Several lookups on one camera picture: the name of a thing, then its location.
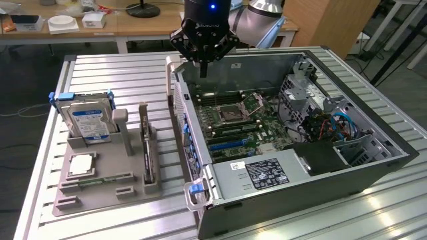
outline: white box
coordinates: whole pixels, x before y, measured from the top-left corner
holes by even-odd
[[[102,13],[90,13],[82,20],[87,29],[103,29],[106,26],[106,15]]]
[[[360,50],[366,47],[368,44],[368,41],[371,40],[370,36],[366,35],[363,32],[359,34],[358,40],[355,41],[351,51],[348,55],[359,55],[362,54]]]
[[[78,21],[71,16],[55,16],[47,23],[51,35],[80,32]]]
[[[19,32],[40,32],[43,30],[44,20],[42,16],[13,15],[11,18]]]

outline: blue pcie slot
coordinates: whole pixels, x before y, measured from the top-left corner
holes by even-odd
[[[211,146],[210,150],[211,151],[218,151],[218,150],[223,150],[223,149],[231,149],[231,148],[243,147],[247,144],[247,142],[248,142],[248,139],[227,142],[227,143]]]

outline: wooden cabinet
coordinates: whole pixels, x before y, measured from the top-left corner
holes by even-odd
[[[286,0],[283,14],[298,25],[292,47],[327,46],[346,58],[380,0]]]

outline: desk lamp base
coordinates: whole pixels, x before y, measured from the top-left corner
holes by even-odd
[[[127,14],[140,19],[151,19],[160,15],[160,8],[151,4],[142,5],[138,3],[130,5],[127,8]]]

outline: robotic arm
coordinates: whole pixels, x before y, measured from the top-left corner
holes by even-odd
[[[274,45],[286,18],[282,0],[252,0],[248,8],[231,11],[232,0],[184,0],[182,28],[171,35],[172,46],[196,67],[200,78],[240,42],[266,49]]]
[[[171,35],[172,46],[200,66],[202,78],[207,77],[208,64],[222,60],[239,42],[230,30],[231,3],[232,0],[186,0],[182,28]]]

